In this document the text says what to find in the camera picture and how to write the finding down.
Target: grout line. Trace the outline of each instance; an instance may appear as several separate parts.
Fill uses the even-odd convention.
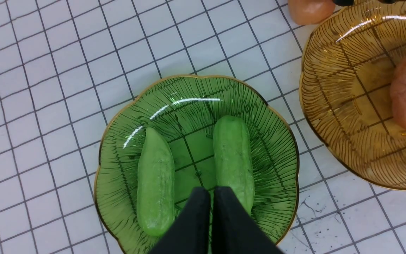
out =
[[[137,8],[136,8],[136,5],[134,3],[134,0],[131,0],[131,3],[133,4],[134,12],[136,13],[137,19],[139,21],[140,29],[142,29],[143,36],[145,37],[145,41],[147,42],[148,48],[150,49],[151,57],[153,58],[153,62],[154,62],[155,66],[156,66],[156,69],[158,71],[159,78],[162,79],[161,70],[159,69],[158,62],[156,61],[156,58],[154,57],[153,50],[151,48],[150,42],[148,41],[147,33],[145,32],[145,29],[143,28],[142,21],[140,20],[140,14],[137,12]]]
[[[400,241],[399,236],[398,236],[397,233],[396,233],[396,230],[394,230],[393,224],[391,223],[391,221],[390,221],[390,219],[389,219],[389,217],[388,217],[388,214],[386,214],[386,211],[385,211],[385,209],[383,208],[383,205],[382,205],[382,203],[380,202],[380,199],[378,198],[377,193],[375,193],[374,187],[372,187],[372,184],[371,184],[371,183],[369,183],[369,186],[370,186],[370,188],[371,188],[371,190],[372,190],[372,193],[374,194],[375,199],[376,199],[377,202],[379,203],[380,209],[382,209],[382,212],[383,212],[383,214],[385,215],[385,218],[386,218],[386,220],[387,220],[387,222],[388,222],[388,224],[389,224],[391,230],[393,231],[393,234],[394,234],[394,236],[396,237],[396,239],[397,239],[397,241],[398,241],[398,243],[399,243],[399,246],[401,247],[401,249],[402,249],[402,251],[403,251],[403,254],[406,254],[405,248],[403,247],[402,242]]]

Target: fake cucumber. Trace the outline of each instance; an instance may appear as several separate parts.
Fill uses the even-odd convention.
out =
[[[238,117],[220,118],[214,127],[213,147],[217,185],[231,187],[250,214],[255,184],[247,125]]]
[[[137,167],[137,220],[151,236],[163,235],[174,221],[174,162],[167,141],[146,128]]]

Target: green glass plate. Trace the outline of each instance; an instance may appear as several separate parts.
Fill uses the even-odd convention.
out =
[[[126,254],[147,253],[158,238],[146,235],[136,217],[137,162],[145,127],[168,141],[175,162],[176,213],[193,187],[216,185],[212,131],[224,115],[248,126],[255,178],[251,217],[278,243],[294,221],[299,155],[284,119],[247,84],[230,77],[169,77],[147,88],[107,126],[95,177],[101,220]]]

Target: black tongs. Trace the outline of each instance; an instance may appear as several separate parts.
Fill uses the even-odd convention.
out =
[[[207,254],[211,197],[207,190],[192,190],[184,209],[150,254]],[[213,254],[284,254],[261,231],[230,187],[214,190],[211,233]]]

